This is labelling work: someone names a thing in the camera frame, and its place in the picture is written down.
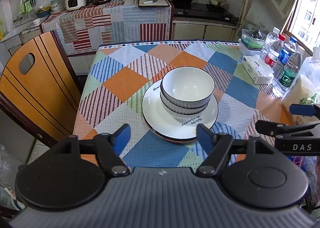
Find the white rice cooker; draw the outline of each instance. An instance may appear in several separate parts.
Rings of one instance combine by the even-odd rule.
[[[78,10],[86,5],[86,0],[65,0],[67,11]]]

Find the cutting board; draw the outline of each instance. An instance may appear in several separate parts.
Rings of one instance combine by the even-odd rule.
[[[150,3],[150,4],[142,4],[142,2],[147,0],[139,0],[138,7],[170,7],[167,0],[157,0],[156,2]]]

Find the table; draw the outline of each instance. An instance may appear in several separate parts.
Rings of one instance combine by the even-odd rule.
[[[51,15],[42,31],[56,30],[67,55],[95,52],[102,44],[169,39],[171,6],[138,7],[138,0],[111,0]]]
[[[176,144],[155,135],[145,123],[141,100],[152,83],[180,66],[210,73],[216,83],[218,119],[211,131],[246,139],[257,120],[290,123],[270,85],[255,85],[242,64],[237,43],[162,41],[102,46],[97,51],[76,117],[74,134],[91,139],[124,123],[131,140],[120,157],[130,167],[192,167],[206,158],[198,141]],[[270,144],[274,139],[261,135]],[[232,156],[231,161],[243,155]]]

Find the gray ribbed surface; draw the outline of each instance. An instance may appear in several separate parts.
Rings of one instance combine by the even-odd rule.
[[[14,228],[101,227],[311,227],[315,222],[297,207],[259,212],[236,205],[212,179],[200,179],[190,168],[142,168],[112,179],[90,203],[61,213],[28,208]]]

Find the chair backrest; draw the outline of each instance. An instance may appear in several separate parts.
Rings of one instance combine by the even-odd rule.
[[[29,69],[24,71],[28,60]],[[80,92],[57,33],[51,31],[30,40],[10,58],[0,78],[0,107],[51,147],[73,133]]]

